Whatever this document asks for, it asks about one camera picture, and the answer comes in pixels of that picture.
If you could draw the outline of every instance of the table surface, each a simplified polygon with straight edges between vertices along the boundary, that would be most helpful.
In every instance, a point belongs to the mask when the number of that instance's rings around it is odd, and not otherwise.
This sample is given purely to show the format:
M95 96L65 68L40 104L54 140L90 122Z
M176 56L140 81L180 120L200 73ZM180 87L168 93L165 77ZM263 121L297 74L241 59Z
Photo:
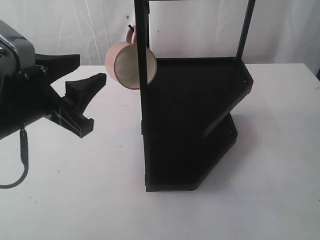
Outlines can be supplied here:
M0 190L1 240L318 240L320 82L304 64L248 64L231 113L238 139L192 192L146 192L140 92L111 78L83 139L41 119L26 128L29 174ZM105 72L81 66L52 86ZM19 134L0 141L0 182L22 173Z

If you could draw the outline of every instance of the mug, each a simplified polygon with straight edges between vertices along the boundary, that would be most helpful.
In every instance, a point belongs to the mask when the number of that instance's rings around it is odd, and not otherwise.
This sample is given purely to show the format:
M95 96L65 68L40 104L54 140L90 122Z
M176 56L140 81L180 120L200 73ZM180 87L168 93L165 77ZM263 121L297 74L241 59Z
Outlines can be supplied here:
M136 26L128 30L126 41L114 44L105 56L105 68L111 78L122 86L131 90L140 89L138 47ZM157 59L155 54L146 48L146 70L148 84L157 73Z

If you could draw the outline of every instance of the mug rack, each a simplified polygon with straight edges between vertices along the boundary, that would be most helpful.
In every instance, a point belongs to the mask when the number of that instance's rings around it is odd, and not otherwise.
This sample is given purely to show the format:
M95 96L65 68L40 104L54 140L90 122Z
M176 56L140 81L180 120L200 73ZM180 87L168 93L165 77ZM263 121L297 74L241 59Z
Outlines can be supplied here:
M192 191L236 142L230 112L254 83L242 55L256 0L248 0L236 56L157 58L148 85L149 1L134 0L146 191Z

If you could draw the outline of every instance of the cable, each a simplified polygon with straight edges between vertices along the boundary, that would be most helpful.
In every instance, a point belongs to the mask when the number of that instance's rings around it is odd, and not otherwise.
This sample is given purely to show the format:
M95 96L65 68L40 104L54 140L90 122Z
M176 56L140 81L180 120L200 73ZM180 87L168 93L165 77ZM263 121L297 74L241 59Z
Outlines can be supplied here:
M12 189L20 185L27 177L29 171L29 150L28 150L28 135L24 127L20 130L20 153L21 162L24 166L22 176L15 183L9 185L0 185L0 189Z

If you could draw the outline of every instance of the white wall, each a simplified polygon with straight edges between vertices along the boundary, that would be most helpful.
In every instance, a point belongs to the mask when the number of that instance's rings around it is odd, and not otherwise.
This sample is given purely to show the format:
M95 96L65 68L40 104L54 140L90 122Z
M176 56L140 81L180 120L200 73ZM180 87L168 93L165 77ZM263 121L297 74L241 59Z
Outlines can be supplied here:
M234 56L248 0L150 2L150 41L157 57ZM103 65L110 45L134 24L134 0L0 0L0 19L37 53L81 54ZM257 0L246 63L320 67L320 0Z

